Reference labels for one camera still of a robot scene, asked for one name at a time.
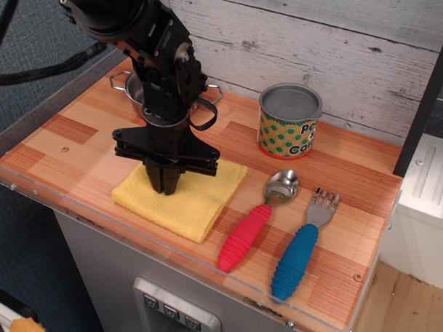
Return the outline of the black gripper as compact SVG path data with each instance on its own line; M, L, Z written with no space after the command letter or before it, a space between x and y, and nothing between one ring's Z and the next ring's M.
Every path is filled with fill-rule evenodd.
M193 134L188 115L172 120L144 117L144 126L115 129L112 136L116 155L145 162L154 191L174 194L187 170L216 176L220 152Z

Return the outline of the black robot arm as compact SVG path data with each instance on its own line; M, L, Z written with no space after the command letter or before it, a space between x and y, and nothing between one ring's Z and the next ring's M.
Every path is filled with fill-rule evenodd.
M194 130L213 126L216 118L195 125L194 105L202 98L207 75L194 56L188 29L159 0L60 0L67 16L95 41L114 46L132 61L143 86L145 126L113 132L116 155L143 162L153 190L171 195L185 171L214 176L219 151L199 140Z

